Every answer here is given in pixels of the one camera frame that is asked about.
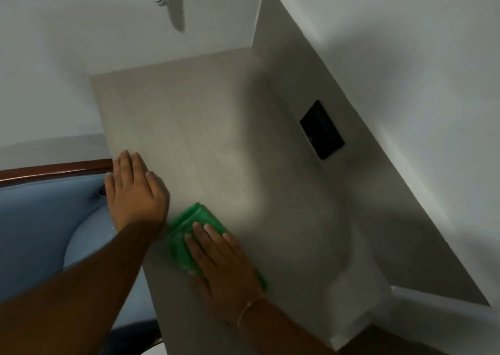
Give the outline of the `person's left hand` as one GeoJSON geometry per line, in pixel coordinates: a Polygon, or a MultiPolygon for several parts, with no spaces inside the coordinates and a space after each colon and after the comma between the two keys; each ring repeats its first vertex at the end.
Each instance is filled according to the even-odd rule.
{"type": "Polygon", "coordinates": [[[138,152],[130,153],[133,166],[133,183],[120,183],[119,155],[113,160],[116,196],[108,202],[109,213],[117,232],[129,226],[145,227],[158,234],[166,224],[167,214],[158,214],[146,179],[150,171],[138,152]]]}

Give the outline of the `person's right hand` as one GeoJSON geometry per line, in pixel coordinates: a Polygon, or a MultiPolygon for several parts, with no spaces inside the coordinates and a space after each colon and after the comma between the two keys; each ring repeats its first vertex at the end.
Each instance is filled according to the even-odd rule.
{"type": "Polygon", "coordinates": [[[208,257],[193,232],[184,236],[208,288],[200,289],[210,308],[225,322],[235,322],[248,303],[265,297],[257,270],[241,248],[236,255],[229,244],[211,225],[203,225],[217,247],[217,257],[208,257]]]}

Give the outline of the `green cleaning cloth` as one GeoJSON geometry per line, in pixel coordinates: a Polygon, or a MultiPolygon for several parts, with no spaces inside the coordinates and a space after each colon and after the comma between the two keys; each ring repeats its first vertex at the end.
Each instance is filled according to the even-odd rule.
{"type": "Polygon", "coordinates": [[[205,205],[197,202],[171,221],[165,243],[167,253],[180,270],[201,274],[184,240],[187,233],[192,234],[192,226],[195,222],[201,225],[209,224],[219,234],[228,231],[205,205]]]}

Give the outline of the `person's right forearm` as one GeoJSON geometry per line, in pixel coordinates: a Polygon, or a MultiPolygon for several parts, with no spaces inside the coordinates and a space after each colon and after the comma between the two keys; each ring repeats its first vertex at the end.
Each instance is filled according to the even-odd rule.
{"type": "Polygon", "coordinates": [[[235,326],[260,355],[338,355],[265,297],[248,303],[235,326]]]}

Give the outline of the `person's left forearm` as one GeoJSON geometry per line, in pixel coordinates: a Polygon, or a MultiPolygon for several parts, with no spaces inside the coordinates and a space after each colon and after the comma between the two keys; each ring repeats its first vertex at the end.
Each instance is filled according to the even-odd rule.
{"type": "Polygon", "coordinates": [[[163,225],[129,224],[90,257],[0,305],[0,355],[98,355],[163,225]]]}

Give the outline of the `blue chair with wooden trim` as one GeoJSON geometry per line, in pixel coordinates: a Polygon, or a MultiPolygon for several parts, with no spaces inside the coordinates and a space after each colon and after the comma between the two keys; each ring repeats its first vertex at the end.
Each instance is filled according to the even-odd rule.
{"type": "MultiPolygon", "coordinates": [[[[119,233],[98,176],[0,188],[0,305],[102,249],[119,233]]],[[[139,355],[161,337],[142,268],[98,355],[139,355]]]]}

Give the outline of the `black wall plate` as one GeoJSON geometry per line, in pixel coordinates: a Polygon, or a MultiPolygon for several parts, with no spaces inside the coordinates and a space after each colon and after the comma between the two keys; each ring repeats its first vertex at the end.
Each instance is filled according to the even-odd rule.
{"type": "Polygon", "coordinates": [[[313,103],[299,123],[322,161],[346,145],[320,100],[313,103]]]}

